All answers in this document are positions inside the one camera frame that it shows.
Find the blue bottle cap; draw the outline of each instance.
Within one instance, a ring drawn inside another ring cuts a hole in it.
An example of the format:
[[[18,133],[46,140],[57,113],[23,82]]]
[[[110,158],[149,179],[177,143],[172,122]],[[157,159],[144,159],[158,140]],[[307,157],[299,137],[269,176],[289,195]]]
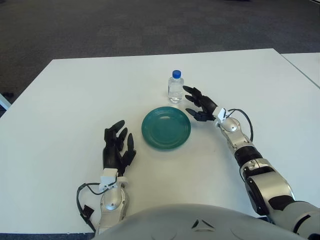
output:
[[[181,77],[181,71],[179,71],[179,70],[174,70],[174,71],[172,72],[172,77],[173,77],[174,79],[179,79],[179,78]]]

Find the robotic arm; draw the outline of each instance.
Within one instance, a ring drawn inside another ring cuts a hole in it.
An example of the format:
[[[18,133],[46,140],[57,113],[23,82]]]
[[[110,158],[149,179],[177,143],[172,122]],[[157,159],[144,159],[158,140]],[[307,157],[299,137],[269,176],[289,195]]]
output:
[[[103,149],[103,172],[100,183],[84,183],[76,193],[76,203],[83,220],[95,232],[95,235],[103,233],[108,228],[120,222],[126,215],[129,204],[129,197],[125,191],[128,185],[127,178],[124,177],[125,169],[133,161],[136,151],[134,150],[134,140],[130,133],[127,138],[127,151],[121,156],[120,151],[124,147],[124,140],[128,133],[125,127],[117,137],[118,131],[125,125],[121,120],[110,128],[104,130],[105,148]],[[99,186],[99,193],[94,192],[90,186]],[[97,230],[90,221],[94,210],[87,205],[82,209],[79,202],[80,191],[88,187],[95,195],[102,195],[100,208],[101,218]]]
[[[252,143],[253,132],[251,131],[251,138],[248,138],[242,132],[239,121],[230,117],[233,112],[217,106],[196,88],[183,88],[191,94],[186,95],[186,99],[202,108],[199,112],[187,108],[189,114],[197,121],[217,120],[217,126],[240,167],[240,174],[254,211],[261,216],[268,216],[275,225],[303,238],[318,239],[320,209],[305,201],[295,201],[288,182],[262,157]]]

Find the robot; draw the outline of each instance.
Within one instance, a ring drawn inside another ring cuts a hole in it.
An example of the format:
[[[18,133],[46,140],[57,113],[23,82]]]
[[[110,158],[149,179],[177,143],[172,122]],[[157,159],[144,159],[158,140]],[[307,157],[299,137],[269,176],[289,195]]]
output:
[[[81,217],[95,232],[97,240],[320,240],[320,208],[295,200],[288,182],[263,158],[253,144],[253,129],[248,116],[241,109],[226,110],[215,104],[195,87],[183,86],[191,95],[186,99],[202,111],[186,111],[197,121],[214,121],[226,138],[228,147],[239,165],[240,175],[254,211],[267,216],[269,222],[230,209],[201,205],[174,204],[144,210],[127,217],[128,184],[123,176],[126,166],[133,161],[136,151],[130,133],[128,150],[121,156],[127,128],[117,137],[125,121],[119,121],[104,132],[103,173],[100,183],[84,183],[77,191],[77,206]],[[231,117],[234,111],[244,114],[250,124],[251,136],[241,130],[239,121]],[[100,193],[90,185],[99,185]],[[90,221],[93,210],[79,203],[79,192],[85,188],[102,195],[101,219],[97,230]]]

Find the water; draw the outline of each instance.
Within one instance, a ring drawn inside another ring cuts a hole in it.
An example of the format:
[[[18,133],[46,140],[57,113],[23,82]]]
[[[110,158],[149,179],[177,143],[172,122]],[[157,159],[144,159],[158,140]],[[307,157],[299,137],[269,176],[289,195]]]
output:
[[[170,77],[168,82],[168,97],[174,104],[179,103],[184,95],[183,90],[184,79]]]

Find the plate rim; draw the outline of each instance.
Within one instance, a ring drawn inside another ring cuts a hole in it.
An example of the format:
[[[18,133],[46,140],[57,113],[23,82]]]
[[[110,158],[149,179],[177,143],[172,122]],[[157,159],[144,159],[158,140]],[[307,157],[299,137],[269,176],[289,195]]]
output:
[[[147,117],[150,116],[153,112],[155,112],[156,110],[159,110],[159,109],[174,109],[174,111],[177,111],[179,113],[182,113],[181,115],[184,116],[184,118],[186,119],[186,122],[187,122],[187,126],[188,126],[188,134],[187,134],[187,137],[185,138],[185,140],[183,142],[181,142],[181,144],[177,145],[177,146],[174,146],[174,147],[170,147],[170,146],[160,146],[160,145],[155,145],[154,142],[151,142],[148,140],[148,138],[145,137],[145,131],[144,131],[144,126],[146,124],[144,124],[144,122],[146,121]],[[141,124],[141,133],[142,133],[142,136],[143,136],[143,139],[152,147],[156,148],[156,149],[175,149],[175,148],[178,148],[180,147],[181,145],[183,145],[187,140],[188,138],[190,137],[190,134],[191,134],[191,123],[190,123],[190,120],[188,118],[188,116],[183,112],[181,111],[179,108],[175,108],[175,107],[172,107],[172,106],[160,106],[160,107],[157,107],[153,110],[151,110],[150,112],[148,112],[145,117],[143,118],[143,121],[142,121],[142,124]]]

